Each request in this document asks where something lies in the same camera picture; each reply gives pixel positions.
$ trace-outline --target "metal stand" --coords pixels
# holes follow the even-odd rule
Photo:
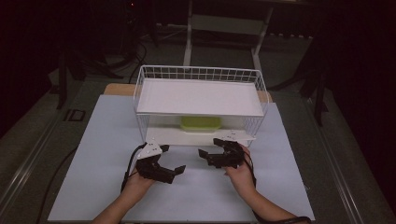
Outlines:
[[[258,35],[259,39],[256,47],[251,50],[251,56],[253,59],[254,68],[261,71],[262,66],[260,64],[259,52],[262,47],[262,41],[265,38],[268,24],[270,22],[273,11],[274,11],[273,7],[268,8],[267,15],[264,21],[194,15],[192,13],[192,0],[190,0],[189,17],[187,24],[187,44],[184,53],[183,65],[184,66],[191,65],[192,29],[199,29],[199,30],[207,30],[207,31],[228,32],[235,34]],[[230,27],[228,24],[237,24],[237,25]]]

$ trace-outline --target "table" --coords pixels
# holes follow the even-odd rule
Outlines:
[[[49,221],[92,220],[120,193],[129,157],[142,143],[132,92],[133,86],[112,84],[100,96]],[[270,104],[258,136],[262,137],[250,147],[258,191],[287,210],[314,219],[276,104]],[[222,150],[202,149],[211,153]],[[221,169],[208,167],[197,153],[196,147],[171,146],[162,154],[159,163],[163,167],[186,164],[185,173],[176,176],[172,185],[152,186],[123,221],[254,222],[255,217],[236,195],[229,178]]]

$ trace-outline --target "white shelf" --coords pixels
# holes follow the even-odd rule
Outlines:
[[[213,146],[213,138],[224,139],[233,133],[238,136],[238,139],[225,140],[234,140],[245,146],[248,145],[251,136],[246,134],[243,118],[221,118],[221,123],[221,129],[194,132],[180,129],[178,116],[150,116],[146,142],[154,140],[159,145]]]
[[[254,83],[145,78],[137,114],[263,118]]]

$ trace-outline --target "human hand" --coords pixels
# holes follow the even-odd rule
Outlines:
[[[250,151],[247,147],[239,144],[245,151],[245,160],[250,163]],[[235,169],[233,167],[224,167],[226,175],[231,178],[231,182],[233,183],[233,187],[236,189],[236,192],[244,198],[250,192],[254,192],[256,190],[253,177],[249,169],[249,165],[245,161]]]
[[[141,176],[134,168],[120,197],[132,207],[145,196],[146,192],[149,190],[149,187],[151,187],[154,182],[155,180],[147,179]]]

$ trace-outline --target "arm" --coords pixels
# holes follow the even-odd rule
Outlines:
[[[249,154],[246,147],[242,145],[241,147],[247,154]],[[225,167],[224,169],[226,171],[226,175],[231,178],[231,182],[239,196],[261,218],[267,221],[277,221],[296,217],[294,214],[266,199],[256,190],[251,172],[245,162],[238,166],[237,169],[234,169],[233,167]]]
[[[118,224],[129,209],[134,207],[154,183],[154,180],[146,179],[139,175],[136,170],[125,185],[124,190],[120,196],[111,203],[103,212],[101,212],[92,222],[92,224],[99,223],[114,223]]]

